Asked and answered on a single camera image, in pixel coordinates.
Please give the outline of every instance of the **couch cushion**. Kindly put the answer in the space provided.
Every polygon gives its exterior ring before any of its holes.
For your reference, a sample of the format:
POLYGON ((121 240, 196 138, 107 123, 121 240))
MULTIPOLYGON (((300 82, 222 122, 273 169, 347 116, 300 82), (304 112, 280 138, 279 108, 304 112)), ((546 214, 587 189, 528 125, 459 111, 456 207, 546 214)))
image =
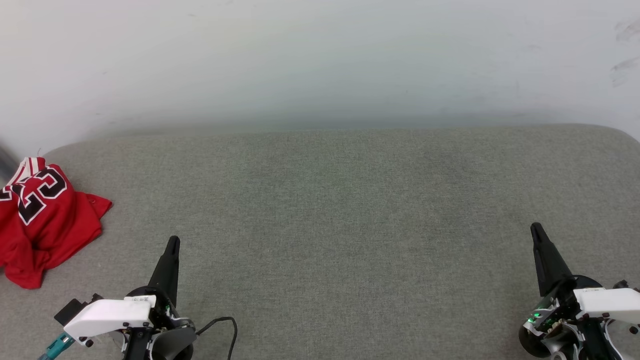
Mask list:
MULTIPOLYGON (((120 299, 182 239, 177 308, 234 316, 234 359, 525 359, 529 226, 576 274, 640 286, 640 145, 595 126, 145 136, 45 155, 114 202, 39 290, 0 279, 0 345, 36 359, 71 298, 120 299)), ((616 340, 640 355, 626 330, 616 340)), ((194 359, 226 358, 215 325, 194 359)), ((119 359, 108 336, 60 359, 119 359)))

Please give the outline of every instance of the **black cable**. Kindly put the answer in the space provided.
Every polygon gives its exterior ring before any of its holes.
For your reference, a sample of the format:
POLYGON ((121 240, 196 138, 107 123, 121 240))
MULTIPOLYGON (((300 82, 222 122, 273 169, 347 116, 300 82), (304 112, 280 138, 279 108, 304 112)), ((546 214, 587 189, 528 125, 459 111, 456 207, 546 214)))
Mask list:
POLYGON ((229 355, 227 356, 227 360, 231 360, 231 353, 234 351, 234 345, 236 344, 236 338, 238 337, 238 324, 236 324, 236 319, 234 319, 232 316, 223 316, 221 318, 211 320, 211 322, 205 325, 202 329, 198 330, 196 332, 196 335, 199 336, 201 333, 205 332, 208 328, 213 326, 213 324, 215 324, 216 322, 223 322, 227 320, 231 320, 231 322, 234 323, 234 338, 233 340, 231 340, 231 346, 229 347, 229 355))

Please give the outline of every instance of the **jersey number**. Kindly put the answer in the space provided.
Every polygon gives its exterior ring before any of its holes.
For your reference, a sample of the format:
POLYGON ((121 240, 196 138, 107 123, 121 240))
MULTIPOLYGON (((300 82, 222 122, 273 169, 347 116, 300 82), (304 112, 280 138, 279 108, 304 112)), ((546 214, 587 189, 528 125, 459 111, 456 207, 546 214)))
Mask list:
POLYGON ((42 199, 55 199, 67 189, 67 183, 64 178, 54 168, 47 167, 33 177, 44 179, 47 176, 53 179, 51 185, 43 183, 38 187, 37 192, 31 192, 26 196, 23 194, 24 184, 11 185, 11 191, 19 195, 18 214, 25 225, 29 225, 47 207, 47 204, 42 199))

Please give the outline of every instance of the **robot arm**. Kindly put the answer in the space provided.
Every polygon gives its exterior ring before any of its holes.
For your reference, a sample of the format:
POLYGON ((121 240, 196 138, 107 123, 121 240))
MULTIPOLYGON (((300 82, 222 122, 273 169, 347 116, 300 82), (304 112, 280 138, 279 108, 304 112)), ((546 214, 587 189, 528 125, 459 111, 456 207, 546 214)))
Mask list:
POLYGON ((533 223, 531 234, 543 299, 520 328, 524 349, 553 360, 629 360, 613 345, 608 325, 615 320, 640 323, 640 292, 606 290, 589 277, 573 275, 542 225, 533 223))
POLYGON ((123 300, 104 299, 98 294, 93 294, 89 303, 71 300, 54 316, 65 332, 40 359, 53 360, 74 342, 91 347, 91 337, 108 333, 122 343, 125 360, 190 360, 198 335, 217 321, 232 320, 235 333, 230 358, 237 335, 233 318, 216 319, 196 333, 193 321, 180 317, 175 309, 179 251, 180 239, 172 236, 149 284, 123 300))

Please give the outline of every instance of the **white plastic housing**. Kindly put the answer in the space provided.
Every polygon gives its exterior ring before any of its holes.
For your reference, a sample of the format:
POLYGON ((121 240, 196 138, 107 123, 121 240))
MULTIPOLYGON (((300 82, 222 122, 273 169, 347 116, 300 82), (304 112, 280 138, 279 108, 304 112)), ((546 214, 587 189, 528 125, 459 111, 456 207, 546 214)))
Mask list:
POLYGON ((636 290, 586 288, 574 290, 573 293, 582 310, 576 318, 584 314, 598 318, 608 313, 609 318, 615 320, 640 323, 640 293, 636 290))
POLYGON ((130 327, 142 327, 149 321, 151 303, 130 300, 96 300, 88 304, 65 326, 65 332, 76 341, 81 336, 96 336, 109 331, 124 329, 127 322, 130 327))

